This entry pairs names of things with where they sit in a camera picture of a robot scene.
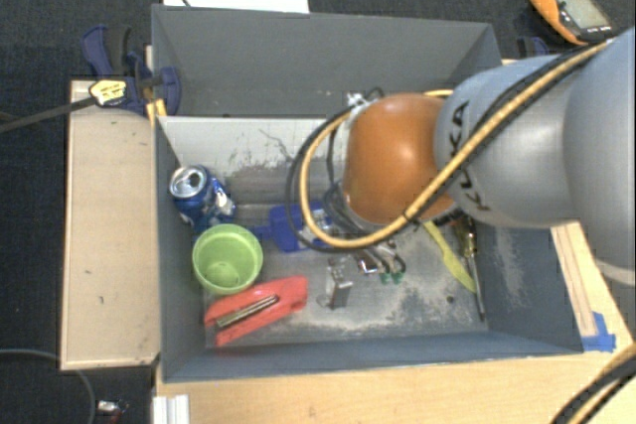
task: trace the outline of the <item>stapler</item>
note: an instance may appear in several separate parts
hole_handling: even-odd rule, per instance
[[[307,278],[291,276],[216,301],[208,308],[204,323],[217,329],[215,346],[222,347],[300,311],[306,304]]]

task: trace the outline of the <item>green plastic cup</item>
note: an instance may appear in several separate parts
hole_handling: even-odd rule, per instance
[[[219,224],[204,231],[192,251],[201,285],[216,295],[231,295],[251,285],[262,267],[262,248],[248,229]]]

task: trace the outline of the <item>digital display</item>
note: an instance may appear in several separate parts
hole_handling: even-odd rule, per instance
[[[610,25],[609,20],[605,18],[591,0],[557,1],[561,9],[569,15],[580,29]]]

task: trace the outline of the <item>yellow cable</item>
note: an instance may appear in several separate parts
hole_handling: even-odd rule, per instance
[[[523,90],[519,95],[511,99],[502,108],[500,108],[488,121],[474,134],[472,135],[457,154],[448,162],[448,164],[437,174],[437,176],[430,182],[430,184],[419,194],[419,196],[413,201],[402,215],[396,218],[393,222],[387,226],[379,229],[369,235],[358,238],[338,238],[327,234],[323,229],[316,224],[316,221],[311,214],[309,208],[309,196],[308,196],[308,183],[309,183],[309,164],[320,144],[334,131],[340,124],[345,122],[350,116],[343,115],[342,117],[332,121],[326,126],[323,132],[321,132],[313,143],[309,146],[307,153],[305,154],[300,167],[300,173],[298,176],[298,191],[300,208],[302,211],[303,220],[312,233],[322,240],[334,247],[343,249],[361,249],[368,247],[369,245],[376,243],[386,237],[389,237],[401,228],[406,223],[406,217],[414,217],[419,209],[430,199],[434,193],[443,186],[443,184],[453,175],[454,172],[460,167],[460,165],[473,153],[473,151],[481,144],[506,118],[508,118],[513,112],[515,112],[520,106],[522,106],[528,99],[530,99],[542,88],[547,86],[554,78],[560,76],[571,68],[578,64],[590,59],[603,48],[606,43],[591,47],[584,52],[575,55],[571,59],[568,59],[564,63],[556,66],[553,70],[548,71],[542,77],[534,81],[528,88]]]
[[[446,242],[446,239],[444,238],[444,235],[441,234],[441,231],[439,231],[439,228],[435,226],[433,221],[427,221],[423,224],[423,226],[439,246],[439,249],[441,250],[441,260],[444,262],[448,272],[450,272],[457,281],[464,285],[469,292],[477,293],[475,281],[472,277],[470,277],[468,271],[464,268],[462,263],[459,261],[459,258],[457,258],[457,255],[448,245],[448,242]]]
[[[428,95],[429,97],[448,97],[452,93],[452,88],[438,88],[436,90],[428,90],[424,95]]]

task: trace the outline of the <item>blue soda can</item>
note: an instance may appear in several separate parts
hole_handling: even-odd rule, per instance
[[[179,168],[172,175],[170,195],[181,219],[195,233],[202,233],[210,226],[229,222],[236,206],[218,179],[201,165]]]

